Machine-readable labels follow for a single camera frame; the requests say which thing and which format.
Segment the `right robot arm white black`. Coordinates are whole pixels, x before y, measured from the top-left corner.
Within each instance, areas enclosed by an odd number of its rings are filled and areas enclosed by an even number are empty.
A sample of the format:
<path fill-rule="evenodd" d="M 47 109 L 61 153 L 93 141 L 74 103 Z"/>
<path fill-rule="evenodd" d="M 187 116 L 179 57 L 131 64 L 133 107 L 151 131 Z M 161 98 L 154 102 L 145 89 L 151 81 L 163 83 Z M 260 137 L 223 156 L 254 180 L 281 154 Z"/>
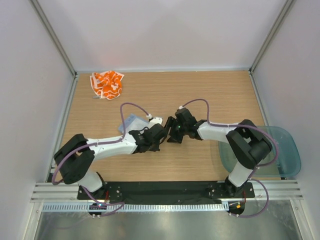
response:
<path fill-rule="evenodd" d="M 227 143 L 237 159 L 231 173 L 224 181 L 226 194 L 237 198 L 244 191 L 244 185 L 258 165 L 273 150 L 271 142 L 262 131 L 245 119 L 240 123 L 213 123 L 207 119 L 196 120 L 191 112 L 183 107 L 168 117 L 165 129 L 169 136 L 167 142 L 182 143 L 184 136 L 204 141 Z"/>

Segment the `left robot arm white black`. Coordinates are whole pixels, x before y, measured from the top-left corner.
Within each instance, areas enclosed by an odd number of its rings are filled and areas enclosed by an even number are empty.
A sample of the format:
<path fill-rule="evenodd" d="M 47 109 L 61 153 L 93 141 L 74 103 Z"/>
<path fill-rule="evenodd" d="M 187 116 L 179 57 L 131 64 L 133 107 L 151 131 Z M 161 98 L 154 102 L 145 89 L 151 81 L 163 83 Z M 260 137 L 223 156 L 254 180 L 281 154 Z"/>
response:
<path fill-rule="evenodd" d="M 161 140 L 166 136 L 166 129 L 159 123 L 141 130 L 130 130 L 124 136 L 102 139 L 76 134 L 54 154 L 62 180 L 56 181 L 54 174 L 52 183 L 77 183 L 86 188 L 93 199 L 101 200 L 106 194 L 106 188 L 98 173 L 90 171 L 93 162 L 118 155 L 157 152 Z"/>

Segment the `blue bear towel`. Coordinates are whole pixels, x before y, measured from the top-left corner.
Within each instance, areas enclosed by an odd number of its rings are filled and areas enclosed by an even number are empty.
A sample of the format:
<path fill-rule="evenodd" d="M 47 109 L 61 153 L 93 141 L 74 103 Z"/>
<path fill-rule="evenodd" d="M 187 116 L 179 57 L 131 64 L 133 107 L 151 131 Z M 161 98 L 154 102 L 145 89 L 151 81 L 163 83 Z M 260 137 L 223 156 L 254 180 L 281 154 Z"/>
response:
<path fill-rule="evenodd" d="M 135 114 L 130 114 L 125 120 L 125 132 L 128 133 L 131 130 L 142 130 L 149 122 Z"/>

